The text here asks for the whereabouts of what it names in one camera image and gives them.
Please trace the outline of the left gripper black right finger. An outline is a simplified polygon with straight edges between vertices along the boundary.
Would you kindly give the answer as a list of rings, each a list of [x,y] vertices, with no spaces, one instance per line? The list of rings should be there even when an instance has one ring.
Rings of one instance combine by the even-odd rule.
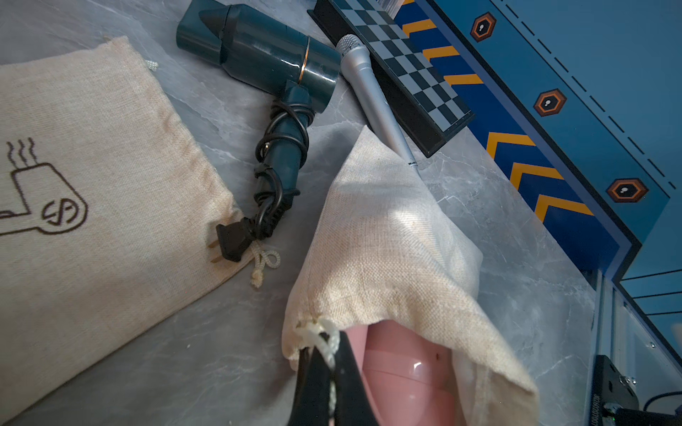
[[[332,374],[336,388],[334,424],[339,426],[379,426],[358,369],[346,332],[339,334]]]

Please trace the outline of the pink hair dryer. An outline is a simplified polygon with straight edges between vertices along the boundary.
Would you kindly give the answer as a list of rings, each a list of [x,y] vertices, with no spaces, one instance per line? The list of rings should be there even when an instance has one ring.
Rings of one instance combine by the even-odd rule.
[[[465,425],[451,350],[395,321],[346,330],[380,425]]]

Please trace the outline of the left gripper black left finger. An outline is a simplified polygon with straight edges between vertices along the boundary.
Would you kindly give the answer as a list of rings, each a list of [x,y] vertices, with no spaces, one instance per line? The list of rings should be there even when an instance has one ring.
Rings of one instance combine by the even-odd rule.
[[[330,424],[331,370],[317,348],[299,353],[297,384],[289,426]]]

